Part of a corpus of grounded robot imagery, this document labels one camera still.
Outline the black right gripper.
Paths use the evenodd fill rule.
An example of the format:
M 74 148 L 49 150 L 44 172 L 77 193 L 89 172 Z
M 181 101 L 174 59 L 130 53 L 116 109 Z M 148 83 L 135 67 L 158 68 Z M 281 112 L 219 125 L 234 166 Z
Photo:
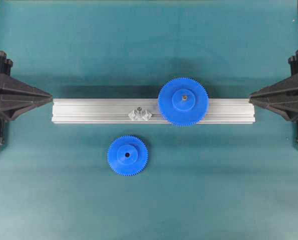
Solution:
M 269 110 L 280 115 L 286 121 L 296 122 L 296 143 L 298 145 L 298 103 L 269 101 L 269 99 L 273 98 L 298 97 L 298 90 L 295 90 L 295 80 L 293 78 L 296 74 L 298 74 L 298 50 L 295 55 L 288 59 L 288 63 L 290 65 L 291 77 L 253 92 L 249 96 L 249 102 L 262 109 Z

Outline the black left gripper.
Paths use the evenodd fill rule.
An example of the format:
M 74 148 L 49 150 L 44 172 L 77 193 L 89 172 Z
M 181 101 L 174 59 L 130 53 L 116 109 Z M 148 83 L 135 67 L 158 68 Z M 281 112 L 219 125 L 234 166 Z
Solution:
M 51 94 L 10 77 L 12 67 L 13 61 L 0 50 L 0 74 L 4 74 L 3 93 L 0 89 L 0 147 L 5 143 L 6 120 L 14 121 L 20 115 L 53 100 Z

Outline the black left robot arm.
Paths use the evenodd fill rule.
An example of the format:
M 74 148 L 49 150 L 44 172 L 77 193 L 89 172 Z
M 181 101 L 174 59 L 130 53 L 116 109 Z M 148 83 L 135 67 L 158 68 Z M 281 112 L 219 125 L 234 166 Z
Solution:
M 11 77 L 13 61 L 0 51 L 0 147 L 5 143 L 6 123 L 50 103 L 53 96 Z

